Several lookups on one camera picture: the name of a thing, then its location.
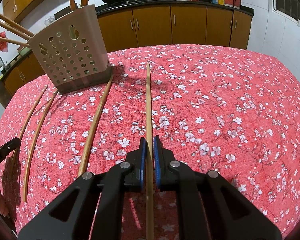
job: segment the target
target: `plastic bag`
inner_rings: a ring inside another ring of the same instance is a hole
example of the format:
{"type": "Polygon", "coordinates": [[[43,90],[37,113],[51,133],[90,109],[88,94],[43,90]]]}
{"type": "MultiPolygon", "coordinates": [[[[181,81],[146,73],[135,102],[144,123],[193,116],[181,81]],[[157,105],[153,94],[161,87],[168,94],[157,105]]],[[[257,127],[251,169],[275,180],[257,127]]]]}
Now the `plastic bag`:
{"type": "MultiPolygon", "coordinates": [[[[0,33],[1,38],[7,38],[6,32],[1,32],[0,33]]],[[[8,43],[6,41],[0,41],[0,50],[2,52],[8,52],[8,43]]]]}

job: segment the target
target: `black countertop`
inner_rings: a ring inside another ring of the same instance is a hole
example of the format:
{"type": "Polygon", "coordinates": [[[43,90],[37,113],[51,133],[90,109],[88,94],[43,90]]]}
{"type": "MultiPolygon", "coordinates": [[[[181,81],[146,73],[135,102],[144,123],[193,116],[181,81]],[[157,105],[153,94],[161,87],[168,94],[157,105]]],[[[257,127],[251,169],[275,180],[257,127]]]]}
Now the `black countertop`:
{"type": "Polygon", "coordinates": [[[120,9],[131,8],[136,6],[142,5],[158,5],[158,4],[170,4],[170,3],[185,3],[185,4],[200,4],[200,5],[207,5],[207,6],[214,6],[221,9],[231,10],[231,11],[239,11],[245,14],[254,15],[254,9],[249,8],[246,6],[241,6],[241,9],[236,9],[233,7],[219,5],[211,3],[210,0],[199,0],[199,1],[191,1],[191,0],[124,0],[122,3],[117,4],[104,4],[96,7],[97,16],[102,14],[114,12],[120,9]]]}

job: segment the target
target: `kitchen cabinet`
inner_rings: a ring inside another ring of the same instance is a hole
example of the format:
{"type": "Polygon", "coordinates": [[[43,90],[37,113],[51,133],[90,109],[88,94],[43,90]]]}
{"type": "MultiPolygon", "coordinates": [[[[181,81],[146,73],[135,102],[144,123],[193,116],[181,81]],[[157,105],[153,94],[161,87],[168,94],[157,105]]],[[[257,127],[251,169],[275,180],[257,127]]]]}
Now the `kitchen cabinet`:
{"type": "Polygon", "coordinates": [[[207,7],[171,4],[173,44],[205,44],[207,7]]]}
{"type": "Polygon", "coordinates": [[[207,7],[206,44],[229,47],[233,12],[207,7]]]}
{"type": "Polygon", "coordinates": [[[233,12],[233,26],[230,40],[230,47],[247,49],[252,17],[245,13],[233,12]]]}
{"type": "Polygon", "coordinates": [[[139,47],[172,44],[170,5],[132,9],[139,47]]]}
{"type": "Polygon", "coordinates": [[[21,73],[18,68],[15,67],[11,70],[9,75],[4,80],[5,87],[9,90],[10,94],[13,96],[17,90],[25,84],[21,73]]]}
{"type": "Polygon", "coordinates": [[[102,15],[98,22],[107,52],[138,47],[131,8],[102,15]]]}

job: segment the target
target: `black handheld tool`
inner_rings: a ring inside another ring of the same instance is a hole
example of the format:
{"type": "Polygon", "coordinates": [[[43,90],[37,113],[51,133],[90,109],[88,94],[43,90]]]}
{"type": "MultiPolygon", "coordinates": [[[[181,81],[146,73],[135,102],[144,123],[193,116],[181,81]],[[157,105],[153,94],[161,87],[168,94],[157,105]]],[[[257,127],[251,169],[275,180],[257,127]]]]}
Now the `black handheld tool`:
{"type": "MultiPolygon", "coordinates": [[[[21,141],[19,138],[13,138],[12,140],[8,141],[4,145],[0,147],[0,163],[5,160],[5,158],[9,155],[10,152],[14,151],[17,148],[20,148],[21,141]]],[[[2,216],[0,214],[0,228],[3,228],[3,230],[8,231],[13,237],[16,236],[16,228],[11,222],[9,216],[2,216]]]]}

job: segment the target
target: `red floral tablecloth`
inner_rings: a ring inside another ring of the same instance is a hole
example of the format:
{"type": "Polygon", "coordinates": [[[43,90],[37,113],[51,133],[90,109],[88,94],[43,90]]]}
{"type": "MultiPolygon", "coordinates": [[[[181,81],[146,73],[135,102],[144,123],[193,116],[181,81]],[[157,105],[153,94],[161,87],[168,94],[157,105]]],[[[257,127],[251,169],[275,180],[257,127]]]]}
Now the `red floral tablecloth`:
{"type": "MultiPolygon", "coordinates": [[[[115,66],[114,81],[91,149],[89,171],[108,171],[145,136],[149,62],[153,134],[160,135],[164,147],[195,171],[218,171],[283,236],[293,229],[300,219],[300,83],[282,63],[259,53],[203,45],[127,49],[110,53],[109,58],[115,66]]],[[[1,146],[19,135],[44,85],[48,89],[23,136],[12,182],[7,181],[10,156],[0,165],[0,187],[18,231],[76,178],[106,84],[56,96],[37,140],[28,203],[23,203],[27,154],[56,90],[48,77],[19,89],[0,121],[1,146]]],[[[178,239],[175,194],[156,192],[154,201],[155,239],[178,239]]],[[[142,194],[125,198],[122,238],[145,238],[142,194]]]]}

